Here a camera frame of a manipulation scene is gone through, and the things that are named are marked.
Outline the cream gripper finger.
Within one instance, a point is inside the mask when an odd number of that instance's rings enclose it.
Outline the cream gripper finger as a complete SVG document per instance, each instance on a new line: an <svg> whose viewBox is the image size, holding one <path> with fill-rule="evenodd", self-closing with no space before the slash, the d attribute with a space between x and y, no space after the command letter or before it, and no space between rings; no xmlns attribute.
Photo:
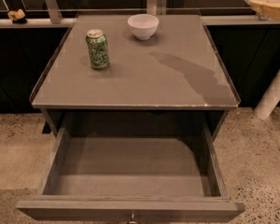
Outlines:
<svg viewBox="0 0 280 224"><path fill-rule="evenodd" d="M280 2L250 0L249 5L259 14L280 21Z"/></svg>

